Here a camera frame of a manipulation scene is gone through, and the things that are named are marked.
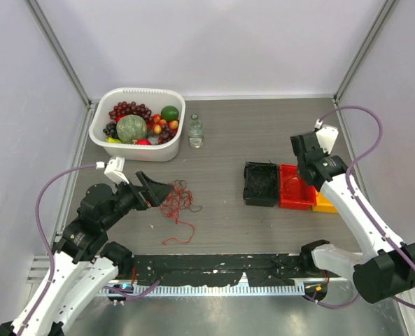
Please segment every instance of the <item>red plastic container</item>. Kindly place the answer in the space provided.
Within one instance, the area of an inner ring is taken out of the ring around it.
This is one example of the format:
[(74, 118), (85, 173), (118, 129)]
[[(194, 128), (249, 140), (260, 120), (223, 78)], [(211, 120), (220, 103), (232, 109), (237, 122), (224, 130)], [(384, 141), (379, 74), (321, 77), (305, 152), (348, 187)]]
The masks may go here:
[(297, 166), (280, 165), (280, 203), (281, 208), (308, 210), (316, 200), (316, 190), (307, 186), (297, 175)]

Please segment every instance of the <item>gray wood tabletop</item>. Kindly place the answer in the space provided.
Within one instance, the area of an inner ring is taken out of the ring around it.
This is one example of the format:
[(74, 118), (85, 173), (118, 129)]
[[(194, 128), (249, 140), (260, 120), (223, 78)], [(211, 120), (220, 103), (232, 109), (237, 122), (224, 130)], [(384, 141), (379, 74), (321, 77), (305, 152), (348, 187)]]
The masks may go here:
[[(316, 119), (333, 108), (331, 99), (264, 99), (187, 101), (185, 123), (192, 113), (204, 122), (205, 139), (201, 148), (188, 144), (184, 125), (178, 155), (169, 162), (127, 161), (124, 173), (139, 183), (135, 172), (142, 170), (156, 181), (187, 181), (199, 212), (184, 210), (180, 219), (196, 227), (189, 244), (191, 228), (164, 218), (159, 209), (131, 211), (108, 233), (133, 253), (297, 253), (304, 244), (327, 239), (348, 251), (359, 247), (338, 214), (290, 209), (246, 206), (243, 201), (243, 171), (246, 161), (295, 164), (290, 136), (308, 132)], [(327, 119), (339, 126), (336, 116)], [(342, 135), (334, 149), (349, 163), (349, 152)], [(89, 139), (82, 164), (107, 160), (108, 154)], [(93, 184), (107, 183), (101, 171), (86, 169), (78, 175), (69, 218), (85, 191)]]

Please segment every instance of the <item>white basket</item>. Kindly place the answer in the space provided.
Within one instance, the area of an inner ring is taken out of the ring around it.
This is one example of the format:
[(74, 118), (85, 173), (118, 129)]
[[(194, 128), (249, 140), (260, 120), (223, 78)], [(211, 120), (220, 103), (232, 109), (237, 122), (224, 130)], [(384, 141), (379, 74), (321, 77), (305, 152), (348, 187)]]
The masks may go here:
[[(106, 142), (103, 129), (107, 123), (112, 121), (109, 119), (108, 113), (119, 102), (145, 104), (153, 114), (160, 113), (168, 105), (176, 107), (179, 110), (179, 128), (176, 136), (167, 143), (152, 146)], [(128, 160), (164, 162), (171, 160), (178, 153), (184, 115), (185, 101), (179, 93), (171, 90), (121, 87), (106, 93), (101, 98), (94, 120), (90, 125), (89, 136), (93, 142), (103, 147), (110, 156), (121, 156)]]

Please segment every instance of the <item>white wall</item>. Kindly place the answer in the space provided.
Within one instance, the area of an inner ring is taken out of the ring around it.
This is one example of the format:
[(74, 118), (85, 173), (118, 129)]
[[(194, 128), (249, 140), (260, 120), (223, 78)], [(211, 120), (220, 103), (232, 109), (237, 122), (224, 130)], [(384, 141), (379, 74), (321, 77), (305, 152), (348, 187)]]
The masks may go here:
[(332, 94), (384, 0), (40, 0), (92, 98)]
[[(415, 242), (415, 0), (399, 1), (342, 102), (373, 109), (383, 120), (380, 147), (360, 165), (372, 203), (406, 242)], [(357, 151), (376, 126), (347, 115)]]
[[(0, 323), (14, 319), (34, 254), (44, 254), (34, 222), (44, 183), (69, 166), (83, 103), (23, 1), (0, 1)], [(45, 197), (48, 236), (63, 185)]]

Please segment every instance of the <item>clear bottle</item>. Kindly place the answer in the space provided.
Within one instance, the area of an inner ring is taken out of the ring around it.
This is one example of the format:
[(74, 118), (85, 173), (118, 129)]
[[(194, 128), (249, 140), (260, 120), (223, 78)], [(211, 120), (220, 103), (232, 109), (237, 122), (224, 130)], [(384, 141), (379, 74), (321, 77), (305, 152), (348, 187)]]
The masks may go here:
[(197, 114), (192, 114), (188, 124), (188, 143), (194, 148), (199, 148), (204, 143), (204, 128)]

